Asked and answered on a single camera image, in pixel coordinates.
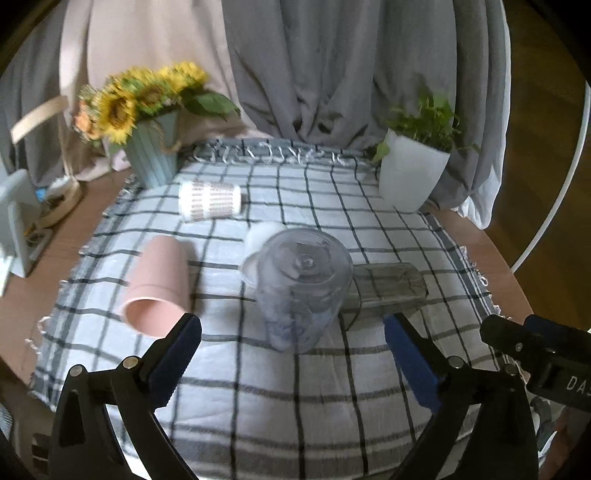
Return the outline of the white patterned paper cup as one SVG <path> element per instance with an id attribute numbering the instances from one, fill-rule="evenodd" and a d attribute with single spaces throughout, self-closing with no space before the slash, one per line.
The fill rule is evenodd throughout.
<path id="1" fill-rule="evenodd" d="M 178 210 L 184 222 L 235 216 L 242 210 L 242 189 L 228 183 L 185 180 L 178 189 Z"/>

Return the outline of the checkered grey white tablecloth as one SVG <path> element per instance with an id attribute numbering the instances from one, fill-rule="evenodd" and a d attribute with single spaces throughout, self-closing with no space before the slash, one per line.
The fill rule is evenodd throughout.
<path id="1" fill-rule="evenodd" d="M 394 362 L 378 274 L 351 286 L 329 313 L 329 242 L 353 263 L 409 263 L 427 298 L 408 318 L 445 354 L 495 370 L 480 338 L 489 294 L 463 249 L 430 214 L 401 213 L 380 196 L 359 153 L 278 141 L 224 141 L 186 155 L 183 180 L 225 181 L 245 203 L 230 218 L 185 221 L 179 182 L 130 182 L 104 213 L 64 282 L 32 376 L 33 394 L 58 403 L 69 369 L 107 370 L 143 354 L 152 335 L 122 317 L 124 296 L 151 240 L 176 239 L 188 262 L 183 309 L 202 339 L 157 418 L 206 479 L 354 479 L 397 467 L 430 418 Z"/>

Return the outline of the green potted plant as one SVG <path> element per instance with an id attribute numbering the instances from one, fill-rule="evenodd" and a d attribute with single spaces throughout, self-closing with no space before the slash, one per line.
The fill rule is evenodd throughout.
<path id="1" fill-rule="evenodd" d="M 472 150 L 481 153 L 481 147 L 476 143 L 459 143 L 463 135 L 460 116 L 445 95 L 430 90 L 419 97 L 414 113 L 400 105 L 391 106 L 381 123 L 397 136 L 441 152 Z"/>

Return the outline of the smoky grey glass tumbler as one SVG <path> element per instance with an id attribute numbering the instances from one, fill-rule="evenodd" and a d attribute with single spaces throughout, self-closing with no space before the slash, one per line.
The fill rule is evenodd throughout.
<path id="1" fill-rule="evenodd" d="M 346 330 L 374 325 L 384 317 L 416 311 L 428 294 L 424 275 L 411 263 L 355 265 L 339 319 Z"/>

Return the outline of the light blue flower vase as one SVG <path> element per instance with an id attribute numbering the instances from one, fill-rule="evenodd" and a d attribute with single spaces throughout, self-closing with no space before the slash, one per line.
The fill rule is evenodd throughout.
<path id="1" fill-rule="evenodd" d="M 153 189 L 173 180 L 180 145 L 177 111 L 137 124 L 124 151 L 142 188 Z"/>

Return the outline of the pink plastic cup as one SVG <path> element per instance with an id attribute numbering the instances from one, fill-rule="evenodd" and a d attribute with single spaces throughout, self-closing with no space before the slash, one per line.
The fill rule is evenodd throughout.
<path id="1" fill-rule="evenodd" d="M 183 245 L 155 236 L 136 261 L 123 293 L 121 318 L 141 334 L 165 337 L 189 311 L 189 272 Z"/>

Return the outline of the wooden chair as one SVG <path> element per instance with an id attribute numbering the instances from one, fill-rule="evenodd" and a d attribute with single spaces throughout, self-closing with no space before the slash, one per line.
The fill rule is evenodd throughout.
<path id="1" fill-rule="evenodd" d="M 49 229 L 61 222 L 83 198 L 83 189 L 77 180 L 73 160 L 69 156 L 69 133 L 64 112 L 69 108 L 68 98 L 58 95 L 30 110 L 10 129 L 14 147 L 33 134 L 38 147 L 39 159 L 44 166 L 61 162 L 62 174 L 57 185 L 51 184 L 41 201 L 40 213 L 34 226 L 37 230 Z"/>

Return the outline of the grey curtain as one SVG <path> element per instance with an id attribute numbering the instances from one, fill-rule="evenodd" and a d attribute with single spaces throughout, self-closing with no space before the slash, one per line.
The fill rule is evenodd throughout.
<path id="1" fill-rule="evenodd" d="M 28 170 L 36 186 L 62 173 L 44 166 L 29 134 L 10 129 L 61 95 L 66 2 L 34 14 L 31 1 L 1 5 L 1 36 L 23 42 L 1 69 L 1 167 Z M 510 38 L 498 1 L 221 1 L 238 100 L 270 137 L 364 150 L 386 134 L 391 106 L 413 109 L 428 90 L 461 118 L 461 145 L 431 193 L 477 227 L 491 222 L 502 182 L 510 109 Z"/>

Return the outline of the white ribbed plant pot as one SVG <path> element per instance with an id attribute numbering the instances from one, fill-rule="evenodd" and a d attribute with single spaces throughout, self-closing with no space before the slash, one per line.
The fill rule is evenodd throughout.
<path id="1" fill-rule="evenodd" d="M 419 210 L 439 182 L 451 154 L 389 130 L 388 154 L 381 161 L 379 191 L 400 212 Z"/>

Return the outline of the yellow sunflower bouquet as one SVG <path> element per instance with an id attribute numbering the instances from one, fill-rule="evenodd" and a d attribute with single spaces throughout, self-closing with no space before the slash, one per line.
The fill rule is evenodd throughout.
<path id="1" fill-rule="evenodd" d="M 73 129 L 92 145 L 105 139 L 124 147 L 142 123 L 184 109 L 201 118 L 239 115 L 235 102 L 207 87 L 208 75 L 182 61 L 158 70 L 133 66 L 106 78 L 103 87 L 89 84 L 78 94 Z"/>

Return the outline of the clear plastic measuring bottle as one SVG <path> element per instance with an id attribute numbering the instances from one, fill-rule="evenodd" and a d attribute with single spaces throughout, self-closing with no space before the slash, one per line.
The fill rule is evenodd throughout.
<path id="1" fill-rule="evenodd" d="M 353 280 L 353 261 L 334 236 L 286 229 L 263 246 L 256 305 L 274 350 L 304 354 L 335 320 Z"/>

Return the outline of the white plastic cup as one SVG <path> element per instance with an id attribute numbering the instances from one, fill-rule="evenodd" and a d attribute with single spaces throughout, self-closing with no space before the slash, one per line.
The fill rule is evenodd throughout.
<path id="1" fill-rule="evenodd" d="M 243 258 L 239 265 L 239 272 L 242 281 L 250 288 L 256 288 L 257 264 L 259 264 L 259 253 L 263 246 L 274 235 L 286 230 L 287 227 L 280 222 L 263 221 L 253 224 L 243 240 Z"/>

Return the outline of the beige curtain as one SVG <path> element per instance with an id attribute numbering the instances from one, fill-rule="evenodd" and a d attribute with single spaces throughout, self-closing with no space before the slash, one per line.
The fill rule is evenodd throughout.
<path id="1" fill-rule="evenodd" d="M 191 61 L 208 74 L 208 87 L 228 97 L 242 114 L 198 119 L 179 115 L 182 145 L 209 138 L 270 138 L 256 128 L 238 100 L 221 1 L 67 1 L 60 44 L 59 83 L 68 97 L 68 162 L 79 180 L 129 167 L 123 154 L 110 160 L 73 131 L 83 84 L 101 87 L 108 75 L 129 67 L 157 70 Z"/>

